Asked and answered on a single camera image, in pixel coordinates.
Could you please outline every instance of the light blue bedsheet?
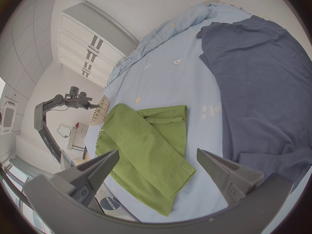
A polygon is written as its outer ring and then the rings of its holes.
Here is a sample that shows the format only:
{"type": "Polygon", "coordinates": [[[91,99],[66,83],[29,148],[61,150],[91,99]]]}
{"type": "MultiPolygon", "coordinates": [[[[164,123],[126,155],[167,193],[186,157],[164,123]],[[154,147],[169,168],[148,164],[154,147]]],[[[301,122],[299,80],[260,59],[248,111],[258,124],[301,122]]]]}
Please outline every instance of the light blue bedsheet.
{"type": "MultiPolygon", "coordinates": [[[[227,207],[196,160],[197,148],[222,156],[220,91],[213,74],[199,58],[203,51],[196,33],[213,21],[233,23],[249,17],[250,14],[233,6],[194,6],[153,30],[113,70],[103,92],[110,100],[109,111],[118,103],[134,110],[180,104],[188,107],[185,158],[197,172],[177,194],[169,217],[138,201],[110,176],[105,180],[115,197],[142,222],[184,221],[227,207]]],[[[102,125],[90,126],[85,138],[92,158],[102,125]]]]}

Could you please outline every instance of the white bear print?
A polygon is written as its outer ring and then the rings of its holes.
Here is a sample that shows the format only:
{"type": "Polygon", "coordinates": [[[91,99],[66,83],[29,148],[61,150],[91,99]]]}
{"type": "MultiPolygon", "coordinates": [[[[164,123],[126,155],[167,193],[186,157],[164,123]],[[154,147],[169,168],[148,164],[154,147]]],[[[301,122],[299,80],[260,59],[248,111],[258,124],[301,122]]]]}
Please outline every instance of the white bear print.
{"type": "Polygon", "coordinates": [[[183,61],[183,58],[174,60],[174,61],[172,62],[172,64],[178,65],[181,61],[183,61]]]}

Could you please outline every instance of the woven basket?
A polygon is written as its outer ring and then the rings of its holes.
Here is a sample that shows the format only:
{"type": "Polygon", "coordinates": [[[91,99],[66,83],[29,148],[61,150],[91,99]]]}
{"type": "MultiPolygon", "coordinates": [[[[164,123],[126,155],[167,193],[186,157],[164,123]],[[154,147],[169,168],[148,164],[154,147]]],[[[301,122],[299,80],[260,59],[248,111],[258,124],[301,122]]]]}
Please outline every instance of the woven basket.
{"type": "Polygon", "coordinates": [[[99,107],[94,110],[90,126],[97,126],[104,120],[109,106],[108,98],[106,96],[102,96],[98,105],[99,107]]]}

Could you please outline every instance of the dresser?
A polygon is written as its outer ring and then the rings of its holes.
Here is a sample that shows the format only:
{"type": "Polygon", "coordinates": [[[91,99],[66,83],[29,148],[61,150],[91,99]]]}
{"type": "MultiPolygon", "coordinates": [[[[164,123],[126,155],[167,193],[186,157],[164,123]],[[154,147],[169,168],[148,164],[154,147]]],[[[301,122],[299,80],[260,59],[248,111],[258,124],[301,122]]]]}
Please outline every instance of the dresser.
{"type": "Polygon", "coordinates": [[[104,87],[115,64],[137,44],[101,14],[80,3],[61,14],[59,61],[104,87]]]}

